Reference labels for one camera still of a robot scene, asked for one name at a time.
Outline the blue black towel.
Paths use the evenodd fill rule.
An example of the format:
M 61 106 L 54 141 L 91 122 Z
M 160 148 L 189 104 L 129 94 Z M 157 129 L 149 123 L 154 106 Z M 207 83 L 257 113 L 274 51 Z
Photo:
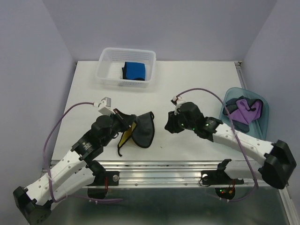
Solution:
M 122 79 L 145 81 L 146 67 L 145 64 L 139 62 L 125 62 L 122 68 Z

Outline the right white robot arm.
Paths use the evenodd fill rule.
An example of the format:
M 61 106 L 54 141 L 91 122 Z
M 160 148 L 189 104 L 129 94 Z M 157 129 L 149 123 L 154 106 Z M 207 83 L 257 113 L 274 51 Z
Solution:
M 216 170 L 204 171 L 204 185 L 242 184 L 243 179 L 263 180 L 276 189 L 284 189 L 297 163 L 287 143 L 268 142 L 232 130 L 213 117 L 205 117 L 192 102 L 180 104 L 168 113 L 165 130 L 171 134 L 193 131 L 198 137 L 227 146 L 247 157 L 245 161 L 225 159 Z

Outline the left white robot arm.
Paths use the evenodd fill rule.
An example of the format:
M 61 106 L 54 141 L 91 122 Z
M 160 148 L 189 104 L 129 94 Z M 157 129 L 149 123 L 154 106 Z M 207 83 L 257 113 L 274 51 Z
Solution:
M 42 224 L 62 200 L 89 184 L 108 185 L 105 168 L 95 160 L 119 132 L 131 128 L 136 115 L 109 110 L 99 116 L 53 168 L 37 181 L 13 191 L 17 208 L 30 225 Z

